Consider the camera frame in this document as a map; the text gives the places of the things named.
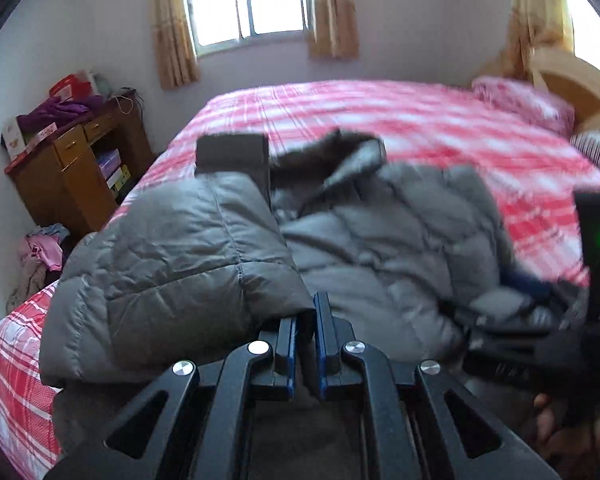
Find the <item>person's right hand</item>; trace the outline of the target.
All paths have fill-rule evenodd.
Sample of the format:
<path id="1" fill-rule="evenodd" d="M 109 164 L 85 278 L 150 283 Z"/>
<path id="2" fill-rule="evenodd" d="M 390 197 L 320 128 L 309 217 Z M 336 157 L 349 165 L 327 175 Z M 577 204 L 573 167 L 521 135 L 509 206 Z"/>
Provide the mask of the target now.
<path id="1" fill-rule="evenodd" d="M 591 479 L 600 466 L 600 414 L 583 426 L 567 427 L 558 422 L 562 407 L 546 394 L 538 394 L 533 407 L 539 456 L 563 479 Z"/>

